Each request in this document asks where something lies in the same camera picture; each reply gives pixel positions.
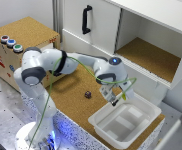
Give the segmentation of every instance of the blue lid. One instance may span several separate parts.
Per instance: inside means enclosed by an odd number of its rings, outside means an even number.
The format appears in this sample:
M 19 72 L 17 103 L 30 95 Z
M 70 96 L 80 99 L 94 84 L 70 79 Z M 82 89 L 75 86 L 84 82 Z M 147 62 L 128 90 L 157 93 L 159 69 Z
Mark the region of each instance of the blue lid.
M 8 43 L 15 43 L 15 40 L 8 40 Z

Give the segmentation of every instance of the cabinet door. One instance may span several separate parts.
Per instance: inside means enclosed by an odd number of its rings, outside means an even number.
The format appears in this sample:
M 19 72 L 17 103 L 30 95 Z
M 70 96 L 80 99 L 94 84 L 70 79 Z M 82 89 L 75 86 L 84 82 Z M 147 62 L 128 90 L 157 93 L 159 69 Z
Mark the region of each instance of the cabinet door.
M 87 5 L 87 28 L 91 32 L 83 34 L 83 10 Z M 104 0 L 65 0 L 63 28 L 110 54 L 114 53 L 120 8 Z

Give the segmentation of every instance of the black strap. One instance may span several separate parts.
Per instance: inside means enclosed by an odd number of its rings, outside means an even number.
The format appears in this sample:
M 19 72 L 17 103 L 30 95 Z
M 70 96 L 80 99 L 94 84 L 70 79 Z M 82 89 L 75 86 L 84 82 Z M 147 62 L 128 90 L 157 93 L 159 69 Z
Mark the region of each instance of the black strap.
M 62 51 L 62 59 L 60 61 L 60 65 L 58 66 L 58 68 L 56 69 L 56 73 L 59 73 L 62 71 L 64 65 L 65 65 L 65 61 L 67 59 L 67 53 L 65 51 Z

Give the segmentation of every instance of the wooden shelf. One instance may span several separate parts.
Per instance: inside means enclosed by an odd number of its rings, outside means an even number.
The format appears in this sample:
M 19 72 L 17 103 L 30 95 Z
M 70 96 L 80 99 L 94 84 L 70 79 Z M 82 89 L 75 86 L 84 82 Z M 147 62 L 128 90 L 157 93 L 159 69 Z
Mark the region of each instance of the wooden shelf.
M 140 38 L 135 38 L 116 53 L 169 82 L 172 82 L 181 60 Z

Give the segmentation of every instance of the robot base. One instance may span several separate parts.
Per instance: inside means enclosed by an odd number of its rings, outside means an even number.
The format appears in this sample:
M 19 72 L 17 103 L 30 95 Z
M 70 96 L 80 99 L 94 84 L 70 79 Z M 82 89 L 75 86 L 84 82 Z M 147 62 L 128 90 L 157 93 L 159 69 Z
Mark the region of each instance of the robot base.
M 15 137 L 15 150 L 40 150 L 38 146 L 31 146 L 29 149 L 29 141 L 26 141 L 26 137 L 34 125 L 35 122 L 28 123 L 17 132 Z M 61 143 L 60 137 L 56 137 L 55 142 L 58 148 Z

